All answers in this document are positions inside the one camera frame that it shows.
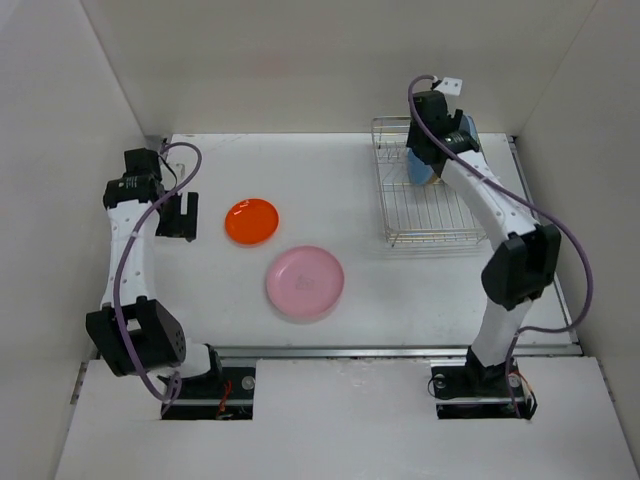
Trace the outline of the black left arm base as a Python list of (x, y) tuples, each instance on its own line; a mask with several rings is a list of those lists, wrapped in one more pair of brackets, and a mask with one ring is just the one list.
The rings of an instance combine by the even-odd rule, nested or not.
[(162, 420), (245, 421), (253, 419), (255, 393), (254, 367), (224, 367), (185, 378), (178, 398), (162, 407)]

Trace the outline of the pink plate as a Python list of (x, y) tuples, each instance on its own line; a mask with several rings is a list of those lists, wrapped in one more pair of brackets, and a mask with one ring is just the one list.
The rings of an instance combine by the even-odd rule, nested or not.
[(329, 251), (311, 245), (293, 247), (278, 255), (266, 272), (265, 290), (271, 304), (284, 316), (311, 322), (329, 314), (338, 304), (345, 273)]

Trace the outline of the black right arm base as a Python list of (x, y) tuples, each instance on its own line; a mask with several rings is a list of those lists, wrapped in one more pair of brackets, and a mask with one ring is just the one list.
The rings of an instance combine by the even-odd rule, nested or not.
[(536, 395), (514, 368), (488, 383), (476, 383), (464, 365), (435, 365), (427, 384), (439, 420), (524, 419), (538, 409)]

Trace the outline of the light blue plate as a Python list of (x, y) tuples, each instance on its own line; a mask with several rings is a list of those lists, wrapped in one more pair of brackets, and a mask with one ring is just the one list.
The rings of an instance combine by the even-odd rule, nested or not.
[(407, 150), (407, 174), (409, 181), (416, 186), (429, 184), (436, 179), (433, 168), (420, 160), (412, 149)]

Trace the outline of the orange plate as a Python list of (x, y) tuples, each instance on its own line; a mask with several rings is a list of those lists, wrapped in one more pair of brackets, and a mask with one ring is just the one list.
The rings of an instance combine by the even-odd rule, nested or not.
[(249, 198), (233, 205), (227, 212), (224, 228), (227, 236), (241, 246), (257, 246), (277, 231), (280, 216), (273, 204)]

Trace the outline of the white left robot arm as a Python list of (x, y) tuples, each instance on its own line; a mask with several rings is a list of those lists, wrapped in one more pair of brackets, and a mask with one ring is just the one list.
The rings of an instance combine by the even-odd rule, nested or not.
[(178, 371), (209, 397), (223, 387), (219, 356), (210, 345), (186, 338), (155, 288), (155, 240), (196, 239), (199, 195), (166, 189), (160, 161), (153, 150), (128, 150), (123, 175), (106, 186), (109, 275), (99, 309), (86, 316), (86, 330), (116, 376)]

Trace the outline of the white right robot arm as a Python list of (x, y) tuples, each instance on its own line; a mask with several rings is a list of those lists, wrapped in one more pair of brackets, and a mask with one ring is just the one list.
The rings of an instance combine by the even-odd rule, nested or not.
[(493, 250), (481, 272), (487, 306), (469, 347), (474, 363), (463, 369), (465, 386), (484, 394), (498, 384), (516, 331), (554, 280), (561, 234), (502, 192), (479, 141), (462, 128), (463, 113), (451, 115), (443, 93), (413, 94), (410, 111), (407, 147), (463, 200)]

